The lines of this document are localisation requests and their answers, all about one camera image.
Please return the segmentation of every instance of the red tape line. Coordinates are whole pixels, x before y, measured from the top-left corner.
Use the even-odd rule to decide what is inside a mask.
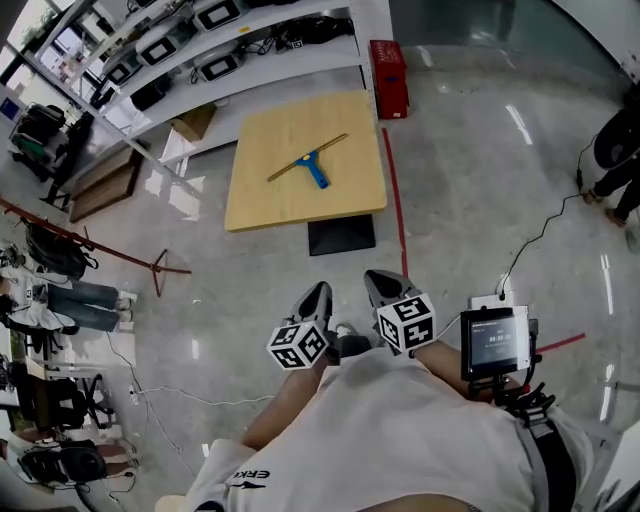
[[[402,250],[402,275],[409,277],[409,262],[407,260],[407,241],[404,237],[404,218],[402,217],[402,202],[400,201],[400,190],[398,189],[398,177],[396,176],[396,166],[393,163],[393,153],[391,153],[391,143],[386,128],[382,128],[384,146],[387,149],[387,160],[389,160],[389,171],[391,172],[391,185],[393,187],[393,199],[396,203],[396,219],[398,220],[398,238],[400,239],[400,249]]]
[[[564,347],[565,345],[569,345],[569,343],[580,341],[586,337],[587,335],[585,333],[578,334],[573,338],[567,338],[566,340],[559,341],[558,343],[552,343],[551,345],[547,345],[546,347],[540,347],[538,350],[536,350],[536,354],[542,354],[543,352],[548,352],[549,350],[553,350],[555,348]]]
[[[396,166],[393,162],[393,153],[391,152],[391,142],[389,142],[389,134],[386,128],[382,128],[382,136],[384,138],[384,146],[387,150],[387,160],[389,161],[389,171],[391,173],[391,185],[393,187],[393,199],[396,204],[396,219],[398,220],[398,238],[400,239],[400,249],[402,250],[402,275],[409,277],[409,262],[407,259],[407,241],[404,235],[404,217],[402,216],[402,201],[400,200],[400,190],[398,189],[398,176],[396,175]],[[537,354],[548,352],[556,348],[564,347],[575,341],[580,341],[586,338],[585,333],[578,334],[573,338],[567,338],[566,340],[552,343],[546,347],[540,347],[536,350]]]

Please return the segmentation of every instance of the white wall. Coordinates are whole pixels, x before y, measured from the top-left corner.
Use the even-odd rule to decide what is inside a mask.
[[[553,0],[591,33],[627,72],[640,77],[640,2],[638,0]]]

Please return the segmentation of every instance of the wooden table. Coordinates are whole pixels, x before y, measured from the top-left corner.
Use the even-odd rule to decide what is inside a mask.
[[[320,189],[304,167],[267,182],[274,172],[342,133],[348,137],[318,156],[328,188]],[[314,230],[331,227],[314,221],[368,215],[386,206],[376,125],[366,91],[318,96],[245,119],[233,164],[227,231],[311,222],[311,237]],[[361,222],[367,223],[345,220],[342,227],[358,231]]]

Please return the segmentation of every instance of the sneaker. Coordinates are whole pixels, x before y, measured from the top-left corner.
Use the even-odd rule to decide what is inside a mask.
[[[601,203],[603,201],[603,198],[597,195],[593,189],[589,189],[584,192],[582,194],[582,199],[584,199],[584,202],[587,204]]]
[[[619,228],[623,228],[627,225],[627,221],[619,218],[616,215],[616,211],[613,208],[607,208],[606,214],[607,214],[607,218]]]
[[[126,311],[131,309],[131,299],[118,299],[116,301],[116,311]]]
[[[348,324],[347,322],[340,322],[338,325],[336,325],[336,333],[338,334],[338,338],[358,334],[358,332],[351,326],[351,324]]]
[[[131,322],[133,320],[133,313],[131,311],[118,311],[118,316],[121,322]]]

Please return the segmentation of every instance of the white shelf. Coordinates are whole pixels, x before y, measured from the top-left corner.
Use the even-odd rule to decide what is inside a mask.
[[[138,9],[131,16],[129,16],[125,22],[118,27],[118,29],[111,34],[107,39],[105,39],[98,49],[94,51],[90,57],[84,60],[82,65],[78,68],[75,74],[71,77],[71,81],[69,83],[73,83],[80,79],[82,74],[89,69],[89,66],[93,64],[100,56],[106,52],[109,48],[115,45],[118,39],[123,39],[129,35],[134,27],[144,21],[147,18],[153,19],[156,16],[160,15],[164,8],[168,3],[173,2],[174,0],[155,0],[151,5],[145,7],[144,9]]]
[[[359,67],[311,73],[256,87],[229,98],[229,104],[218,108],[202,140],[188,142],[171,130],[164,149],[163,163],[171,163],[208,149],[238,140],[244,118],[292,101],[331,92],[362,89]]]
[[[253,9],[245,16],[231,23],[227,23],[216,30],[198,34],[187,46],[170,59],[153,67],[143,67],[120,88],[120,95],[105,106],[104,111],[108,112],[125,98],[128,98],[156,78],[211,48],[215,48],[216,46],[220,46],[240,36],[260,30],[261,28],[270,27],[276,23],[329,9],[347,7],[348,5],[349,0],[299,0],[294,4],[269,5]]]
[[[137,137],[178,114],[247,89],[296,76],[361,64],[355,38],[341,36],[321,45],[267,55],[248,55],[242,67],[215,82],[192,85],[183,74],[161,101],[134,117],[128,136]]]

